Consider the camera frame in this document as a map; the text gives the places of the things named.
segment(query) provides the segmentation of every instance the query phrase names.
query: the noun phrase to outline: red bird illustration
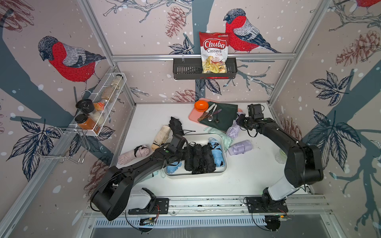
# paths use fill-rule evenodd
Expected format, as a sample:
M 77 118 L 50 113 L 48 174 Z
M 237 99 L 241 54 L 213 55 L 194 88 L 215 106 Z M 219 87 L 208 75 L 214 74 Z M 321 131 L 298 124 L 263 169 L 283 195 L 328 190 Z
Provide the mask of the red bird illustration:
M 349 2 L 349 1 L 354 1 L 356 2 L 356 7 L 355 9 L 352 11 L 351 15 L 353 15 L 353 12 L 356 11 L 356 9 L 360 6 L 360 7 L 363 7 L 363 8 L 367 8 L 367 14 L 372 14 L 369 12 L 369 7 L 370 6 L 373 6 L 374 4 L 378 3 L 378 2 L 381 2 L 381 0 L 344 0 L 344 1 L 341 1 L 339 3 L 337 3 L 337 5 L 340 5 L 340 4 L 343 4 L 345 2 Z
M 274 53 L 280 53 L 271 48 L 259 30 L 249 22 L 244 10 L 240 8 L 230 10 L 224 21 L 226 21 L 225 32 L 230 33 L 229 45 L 235 51 L 247 51 L 249 53 L 253 49 L 265 48 Z
M 87 80 L 93 75 L 96 65 L 106 57 L 93 54 L 81 47 L 72 47 L 51 36 L 45 36 L 38 43 L 38 51 L 43 61 L 51 65 L 67 80 L 84 82 L 88 92 Z

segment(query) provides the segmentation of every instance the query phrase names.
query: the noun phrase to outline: black metal basket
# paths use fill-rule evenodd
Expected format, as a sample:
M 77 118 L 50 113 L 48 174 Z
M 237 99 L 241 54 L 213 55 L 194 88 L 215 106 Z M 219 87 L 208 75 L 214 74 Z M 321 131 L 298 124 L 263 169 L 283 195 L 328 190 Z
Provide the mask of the black metal basket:
M 185 79 L 234 79 L 237 75 L 237 61 L 235 58 L 226 59 L 226 73 L 202 73 L 201 58 L 173 59 L 173 77 L 176 80 Z

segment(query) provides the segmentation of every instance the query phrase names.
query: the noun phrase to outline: knife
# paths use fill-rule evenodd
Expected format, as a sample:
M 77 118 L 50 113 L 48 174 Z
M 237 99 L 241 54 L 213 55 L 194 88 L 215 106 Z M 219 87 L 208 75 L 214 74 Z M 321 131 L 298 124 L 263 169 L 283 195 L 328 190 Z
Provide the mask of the knife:
M 213 103 L 203 114 L 202 114 L 202 116 L 200 116 L 200 118 L 201 117 L 204 117 L 204 116 L 206 116 L 206 115 L 208 115 L 208 113 L 209 113 L 209 111 L 210 110 L 212 110 L 212 108 L 214 107 L 214 106 L 216 106 L 216 104 L 215 103 Z
M 222 109 L 218 109 L 217 111 L 213 112 L 211 115 L 215 115 L 215 114 L 219 113 L 220 111 L 222 111 Z M 210 115 L 206 115 L 206 116 L 200 117 L 200 118 L 197 119 L 197 120 L 198 120 L 198 121 L 202 121 L 202 120 L 204 120 L 205 118 L 207 118 L 208 116 L 210 116 Z

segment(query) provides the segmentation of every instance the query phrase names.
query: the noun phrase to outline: chip bag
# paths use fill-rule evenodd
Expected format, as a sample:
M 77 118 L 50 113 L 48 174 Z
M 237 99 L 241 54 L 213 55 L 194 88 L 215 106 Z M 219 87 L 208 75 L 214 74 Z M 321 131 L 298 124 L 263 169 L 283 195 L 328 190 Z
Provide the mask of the chip bag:
M 200 32 L 203 73 L 226 73 L 229 33 Z

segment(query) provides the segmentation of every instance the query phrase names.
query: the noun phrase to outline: white table surface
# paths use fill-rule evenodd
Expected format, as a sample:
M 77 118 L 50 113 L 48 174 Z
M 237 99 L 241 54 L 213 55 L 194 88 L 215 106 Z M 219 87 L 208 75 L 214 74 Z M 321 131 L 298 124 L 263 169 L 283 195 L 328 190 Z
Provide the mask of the white table surface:
M 248 114 L 248 103 L 237 105 Z M 264 117 L 272 118 L 267 104 L 262 105 Z M 180 119 L 183 129 L 196 131 L 189 134 L 204 134 L 206 126 L 188 119 L 192 109 L 193 104 L 138 104 L 121 153 L 143 144 L 150 148 L 157 132 L 163 125 L 168 125 L 171 116 Z M 240 131 L 233 144 L 243 140 L 250 140 L 253 149 L 233 156 L 226 152 L 227 170 L 219 176 L 172 179 L 168 176 L 162 178 L 159 174 L 136 184 L 133 189 L 146 187 L 156 196 L 260 195 L 264 188 L 273 185 L 284 175 L 285 165 L 275 161 L 279 147 L 267 137 L 258 134 L 251 138 L 246 131 Z M 144 158 L 137 158 L 124 166 Z

